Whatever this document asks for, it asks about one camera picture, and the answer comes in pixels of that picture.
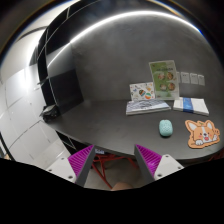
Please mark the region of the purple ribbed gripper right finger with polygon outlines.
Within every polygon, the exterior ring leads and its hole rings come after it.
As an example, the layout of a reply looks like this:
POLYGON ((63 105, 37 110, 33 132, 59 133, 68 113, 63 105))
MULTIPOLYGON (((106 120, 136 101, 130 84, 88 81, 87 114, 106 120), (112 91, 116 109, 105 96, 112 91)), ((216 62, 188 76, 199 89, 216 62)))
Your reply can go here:
POLYGON ((146 183, 152 183, 183 169, 169 154, 160 155, 138 144, 135 145, 134 155, 146 183))

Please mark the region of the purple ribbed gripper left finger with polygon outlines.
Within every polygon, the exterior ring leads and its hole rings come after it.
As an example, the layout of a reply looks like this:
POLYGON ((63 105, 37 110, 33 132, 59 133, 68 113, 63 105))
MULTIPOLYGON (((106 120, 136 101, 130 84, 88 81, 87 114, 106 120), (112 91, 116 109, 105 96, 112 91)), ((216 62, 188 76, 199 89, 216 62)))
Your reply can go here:
POLYGON ((47 171, 83 187, 94 157, 95 147, 90 145, 68 158, 61 157, 57 159, 47 168, 47 171))

